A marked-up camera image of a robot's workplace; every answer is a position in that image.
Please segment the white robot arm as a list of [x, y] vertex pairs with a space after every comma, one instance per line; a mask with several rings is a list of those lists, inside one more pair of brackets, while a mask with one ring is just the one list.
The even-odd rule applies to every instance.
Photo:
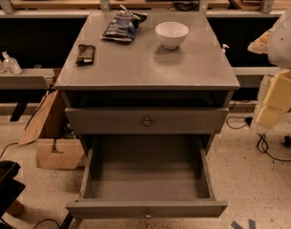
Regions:
[[291, 109], [291, 5], [247, 50], [265, 53], [268, 61], [281, 69], [274, 75], [266, 75], [260, 82], [252, 129], [266, 133]]

